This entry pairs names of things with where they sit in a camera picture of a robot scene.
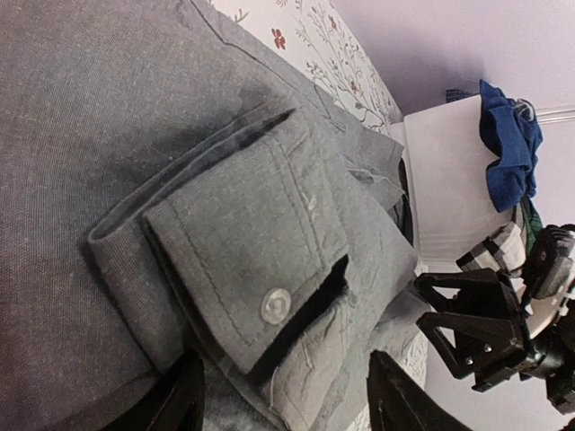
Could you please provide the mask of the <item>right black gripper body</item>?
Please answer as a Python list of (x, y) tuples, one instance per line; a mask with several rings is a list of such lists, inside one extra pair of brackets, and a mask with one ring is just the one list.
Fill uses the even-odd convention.
[(517, 375), (545, 381), (546, 398), (561, 413), (574, 411), (574, 281), (562, 283), (555, 297), (531, 298), (508, 321), (517, 337), (500, 330), (482, 343), (475, 359), (473, 390), (487, 392)]

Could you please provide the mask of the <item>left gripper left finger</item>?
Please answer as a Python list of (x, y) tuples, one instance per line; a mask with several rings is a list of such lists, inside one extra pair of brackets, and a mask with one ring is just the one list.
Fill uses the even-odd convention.
[(181, 356), (136, 405), (104, 430), (202, 430), (205, 369), (199, 356)]

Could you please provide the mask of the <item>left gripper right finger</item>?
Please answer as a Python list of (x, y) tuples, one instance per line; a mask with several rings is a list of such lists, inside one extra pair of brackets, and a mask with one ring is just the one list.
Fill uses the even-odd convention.
[(375, 431), (470, 431), (384, 351), (370, 354), (367, 398), (370, 426)]

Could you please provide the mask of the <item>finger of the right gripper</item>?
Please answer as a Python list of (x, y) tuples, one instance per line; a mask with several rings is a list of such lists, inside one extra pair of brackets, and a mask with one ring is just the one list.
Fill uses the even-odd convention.
[(477, 374), (524, 349), (521, 322), (455, 313), (417, 321), (449, 372), (459, 380)]
[(493, 269), (459, 273), (424, 273), (414, 281), (416, 293), (435, 311), (431, 315), (455, 313), (490, 319), (515, 318), (515, 292), (509, 279)]

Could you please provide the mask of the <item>grey button shirt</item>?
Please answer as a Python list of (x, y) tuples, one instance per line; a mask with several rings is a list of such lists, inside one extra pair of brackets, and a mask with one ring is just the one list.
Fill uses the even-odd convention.
[(348, 430), (415, 333), (403, 147), (202, 1), (1, 4), (1, 427), (181, 362), (207, 430)]

